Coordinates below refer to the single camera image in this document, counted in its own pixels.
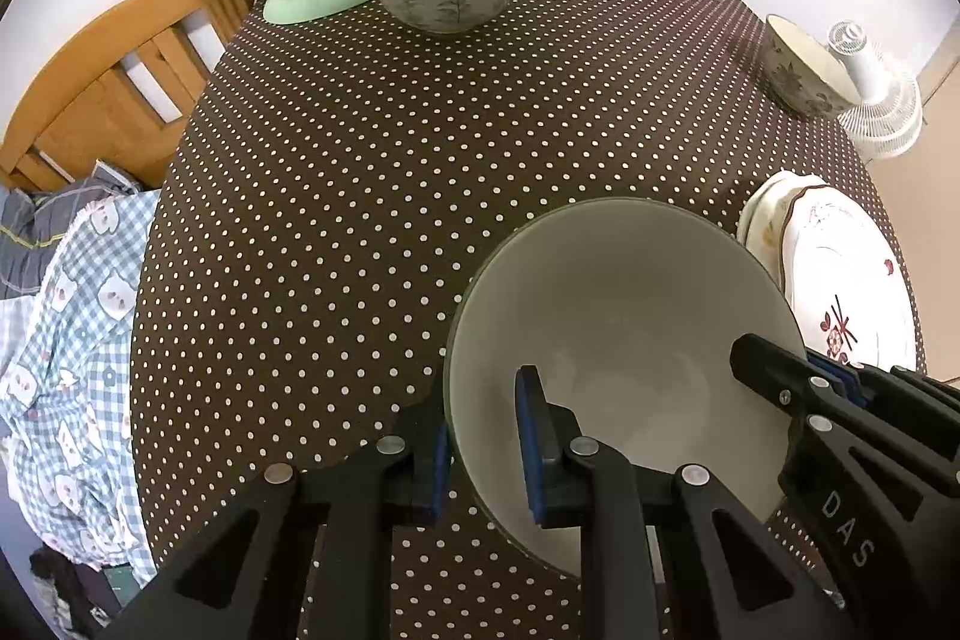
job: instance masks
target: wooden chair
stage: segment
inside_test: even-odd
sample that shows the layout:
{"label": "wooden chair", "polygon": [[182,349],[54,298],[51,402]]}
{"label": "wooden chair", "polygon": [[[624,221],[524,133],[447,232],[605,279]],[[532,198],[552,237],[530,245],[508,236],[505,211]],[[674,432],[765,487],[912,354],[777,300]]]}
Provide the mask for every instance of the wooden chair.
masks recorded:
{"label": "wooden chair", "polygon": [[[159,187],[209,73],[178,23],[203,10],[223,44],[248,11],[246,0],[126,0],[80,30],[30,87],[0,145],[0,182],[54,191],[96,159]],[[120,67],[135,52],[181,116],[164,122]]]}

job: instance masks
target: brown tablecloth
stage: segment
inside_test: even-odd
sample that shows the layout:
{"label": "brown tablecloth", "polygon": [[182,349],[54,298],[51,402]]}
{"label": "brown tablecloth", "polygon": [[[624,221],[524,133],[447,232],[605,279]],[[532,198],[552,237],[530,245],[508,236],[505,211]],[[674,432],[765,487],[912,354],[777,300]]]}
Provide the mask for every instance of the brown tablecloth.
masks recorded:
{"label": "brown tablecloth", "polygon": [[[762,28],[740,0],[515,0],[456,40],[376,2],[286,28],[250,15],[140,281],[133,443],[157,563],[269,464],[389,431],[483,258],[568,201],[652,196],[733,232],[785,167],[856,199],[902,263],[839,125],[766,92]],[[493,530],[456,467],[452,489],[439,528],[395,535],[394,637],[575,635],[575,582]]]}

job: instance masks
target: stack of plates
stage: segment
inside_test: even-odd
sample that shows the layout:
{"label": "stack of plates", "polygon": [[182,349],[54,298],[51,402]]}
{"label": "stack of plates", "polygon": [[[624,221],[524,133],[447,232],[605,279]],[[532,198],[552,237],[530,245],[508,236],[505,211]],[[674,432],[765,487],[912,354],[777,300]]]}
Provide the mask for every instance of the stack of plates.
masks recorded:
{"label": "stack of plates", "polygon": [[744,206],[736,236],[784,292],[808,348],[917,368],[904,276],[856,202],[819,177],[778,172]]}

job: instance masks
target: floor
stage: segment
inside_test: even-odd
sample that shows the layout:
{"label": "floor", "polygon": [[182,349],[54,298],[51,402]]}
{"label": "floor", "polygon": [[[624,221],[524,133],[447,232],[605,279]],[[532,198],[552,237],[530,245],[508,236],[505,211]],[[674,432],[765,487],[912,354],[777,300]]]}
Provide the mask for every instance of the floor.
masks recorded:
{"label": "floor", "polygon": [[869,170],[904,250],[928,374],[947,381],[960,378],[960,67],[923,116],[913,148]]}

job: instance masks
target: blue checkered cloth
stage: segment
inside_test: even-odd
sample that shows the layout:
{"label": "blue checkered cloth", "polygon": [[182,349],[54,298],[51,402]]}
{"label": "blue checkered cloth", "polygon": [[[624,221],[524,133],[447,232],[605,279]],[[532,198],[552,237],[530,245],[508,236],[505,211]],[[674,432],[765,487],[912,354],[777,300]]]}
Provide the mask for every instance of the blue checkered cloth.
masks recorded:
{"label": "blue checkered cloth", "polygon": [[133,308],[157,192],[83,208],[51,261],[22,352],[0,379],[11,496],[75,562],[157,570],[133,473]]}

